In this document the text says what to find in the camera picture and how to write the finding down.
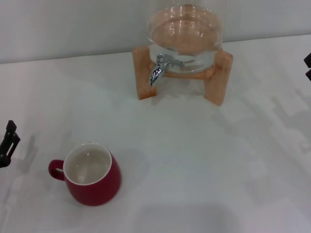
water in jar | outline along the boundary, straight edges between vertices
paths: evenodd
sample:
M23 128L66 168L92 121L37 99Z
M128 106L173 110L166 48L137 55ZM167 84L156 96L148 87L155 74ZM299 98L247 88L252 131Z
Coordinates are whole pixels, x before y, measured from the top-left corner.
M176 73L197 73L209 68L221 49L223 26L209 9L194 5L166 8L157 12L147 29L152 41L150 58L156 61L160 53L182 61L182 66L170 64Z

water in mug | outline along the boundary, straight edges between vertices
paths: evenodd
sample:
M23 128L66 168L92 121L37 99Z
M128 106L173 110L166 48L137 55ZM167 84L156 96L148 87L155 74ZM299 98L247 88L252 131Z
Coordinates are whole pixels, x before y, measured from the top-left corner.
M75 156L68 167L68 177L80 184L100 180L109 169L110 159L99 150L83 151Z
M150 57L160 53L182 61L184 66L170 65L170 71L196 73L210 67L221 49L223 26L210 10L193 5L174 6L156 13L148 25L153 42Z

glass beverage dispenser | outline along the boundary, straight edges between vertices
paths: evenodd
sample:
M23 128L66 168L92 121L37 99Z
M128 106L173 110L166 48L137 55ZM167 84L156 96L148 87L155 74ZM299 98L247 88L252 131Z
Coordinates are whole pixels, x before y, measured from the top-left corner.
M222 47L228 0L151 0L147 36L157 63L151 84L165 71L199 73Z

white tabletop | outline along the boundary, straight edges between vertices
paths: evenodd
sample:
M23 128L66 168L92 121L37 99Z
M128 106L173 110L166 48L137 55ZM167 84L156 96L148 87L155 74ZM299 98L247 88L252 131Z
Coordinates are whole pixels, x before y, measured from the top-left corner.
M232 42L225 102L163 78L138 100L131 53L0 65L1 233L310 233L311 35ZM77 203L48 173L84 142L107 146L123 183Z

